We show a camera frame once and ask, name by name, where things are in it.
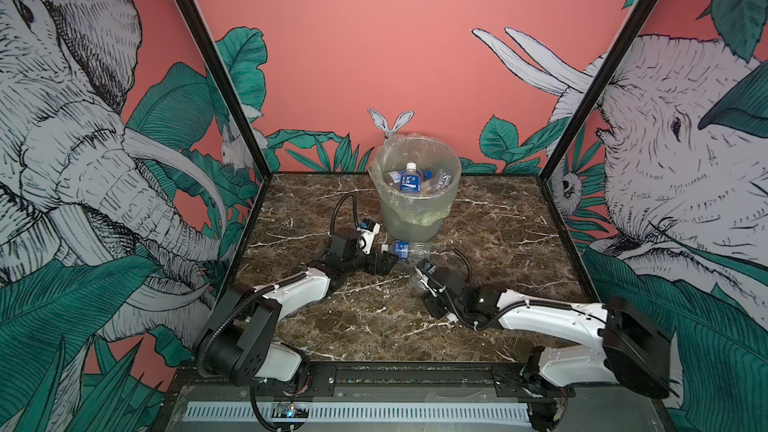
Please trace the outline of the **water bottle blue label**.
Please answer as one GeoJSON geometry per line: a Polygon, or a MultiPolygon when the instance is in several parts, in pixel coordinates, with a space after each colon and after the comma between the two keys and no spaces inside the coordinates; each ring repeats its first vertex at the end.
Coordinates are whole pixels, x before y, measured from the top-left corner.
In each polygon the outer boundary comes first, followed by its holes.
{"type": "Polygon", "coordinates": [[[421,297],[428,292],[428,287],[423,283],[422,275],[418,270],[413,270],[409,278],[409,287],[411,294],[415,297],[421,297]]]}

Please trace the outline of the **Pocari bottle blue label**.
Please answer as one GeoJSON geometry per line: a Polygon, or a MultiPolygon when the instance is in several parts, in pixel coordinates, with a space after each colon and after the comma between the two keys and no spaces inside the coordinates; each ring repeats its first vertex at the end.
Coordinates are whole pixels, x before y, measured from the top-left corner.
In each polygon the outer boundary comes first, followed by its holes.
{"type": "Polygon", "coordinates": [[[393,243],[395,254],[403,261],[418,262],[427,258],[432,250],[429,243],[397,240],[393,243]]]}

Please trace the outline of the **clear bottle blue red label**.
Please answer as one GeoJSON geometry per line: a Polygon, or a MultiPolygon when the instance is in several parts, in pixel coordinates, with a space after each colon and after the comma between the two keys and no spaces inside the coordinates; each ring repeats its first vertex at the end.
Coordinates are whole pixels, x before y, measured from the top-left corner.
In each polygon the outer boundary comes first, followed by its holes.
{"type": "Polygon", "coordinates": [[[402,172],[398,170],[389,171],[385,174],[385,179],[387,180],[387,184],[390,187],[393,187],[395,189],[400,188],[401,178],[402,178],[402,172]]]}

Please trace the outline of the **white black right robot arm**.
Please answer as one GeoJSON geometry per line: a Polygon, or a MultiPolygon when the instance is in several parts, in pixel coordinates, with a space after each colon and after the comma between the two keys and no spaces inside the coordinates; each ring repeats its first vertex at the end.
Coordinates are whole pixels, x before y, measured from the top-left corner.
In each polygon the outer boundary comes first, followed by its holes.
{"type": "Polygon", "coordinates": [[[414,271],[422,301],[436,319],[449,318],[475,332],[526,331],[567,341],[532,352],[520,375],[525,381],[565,388],[618,384],[639,395],[672,395],[672,340],[624,298],[573,303],[523,294],[494,284],[474,287],[453,270],[422,259],[414,271]]]}

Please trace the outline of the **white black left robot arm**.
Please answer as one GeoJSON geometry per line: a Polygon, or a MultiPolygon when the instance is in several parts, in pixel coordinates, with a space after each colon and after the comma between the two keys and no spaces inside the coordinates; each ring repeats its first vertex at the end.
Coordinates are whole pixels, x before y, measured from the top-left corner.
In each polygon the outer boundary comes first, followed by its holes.
{"type": "Polygon", "coordinates": [[[361,220],[354,192],[333,209],[328,242],[300,270],[268,285],[232,283],[218,299],[193,344],[195,368],[203,378],[223,378],[237,386],[273,381],[287,396],[311,384],[310,359],[275,339],[279,322],[340,289],[357,273],[386,276],[398,257],[374,247],[380,224],[361,220]]]}

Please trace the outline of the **long clear bottle white cap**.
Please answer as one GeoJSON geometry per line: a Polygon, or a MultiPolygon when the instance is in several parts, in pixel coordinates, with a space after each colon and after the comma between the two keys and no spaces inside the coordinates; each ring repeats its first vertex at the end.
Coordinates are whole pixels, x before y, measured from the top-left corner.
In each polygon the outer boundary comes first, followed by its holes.
{"type": "Polygon", "coordinates": [[[428,195],[436,195],[451,185],[453,174],[447,169],[438,169],[423,182],[423,191],[428,195]]]}

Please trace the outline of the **blue label bottle white cap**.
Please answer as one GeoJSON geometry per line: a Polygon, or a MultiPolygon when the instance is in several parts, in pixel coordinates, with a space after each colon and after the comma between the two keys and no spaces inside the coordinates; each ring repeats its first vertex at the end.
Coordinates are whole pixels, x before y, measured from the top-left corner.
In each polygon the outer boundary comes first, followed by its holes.
{"type": "Polygon", "coordinates": [[[417,164],[408,162],[400,175],[399,190],[403,193],[419,193],[421,191],[422,175],[417,164]]]}

